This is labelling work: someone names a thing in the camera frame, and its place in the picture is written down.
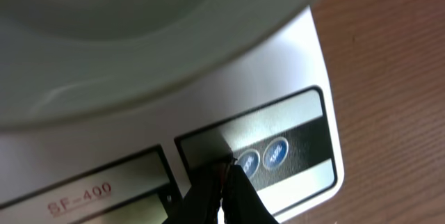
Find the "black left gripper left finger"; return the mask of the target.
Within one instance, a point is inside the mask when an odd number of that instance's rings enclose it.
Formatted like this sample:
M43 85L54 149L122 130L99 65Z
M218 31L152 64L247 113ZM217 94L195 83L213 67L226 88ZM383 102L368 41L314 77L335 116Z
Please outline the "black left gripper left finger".
M197 170L188 193L174 214L163 224L218 223L218 211L228 170L229 163L214 163Z

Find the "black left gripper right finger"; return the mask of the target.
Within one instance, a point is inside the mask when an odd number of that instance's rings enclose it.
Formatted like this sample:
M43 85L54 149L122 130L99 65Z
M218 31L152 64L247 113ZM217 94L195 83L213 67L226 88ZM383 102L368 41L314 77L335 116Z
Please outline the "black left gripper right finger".
M222 210L227 224L278 224L239 165L231 166L227 173Z

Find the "white digital kitchen scale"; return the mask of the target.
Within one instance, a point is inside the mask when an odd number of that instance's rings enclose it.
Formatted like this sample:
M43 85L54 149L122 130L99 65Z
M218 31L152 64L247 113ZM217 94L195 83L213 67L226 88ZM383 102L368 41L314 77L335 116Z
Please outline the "white digital kitchen scale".
M196 170L233 156L278 222L344 179L310 9L237 61L153 104L1 134L2 223L162 223Z

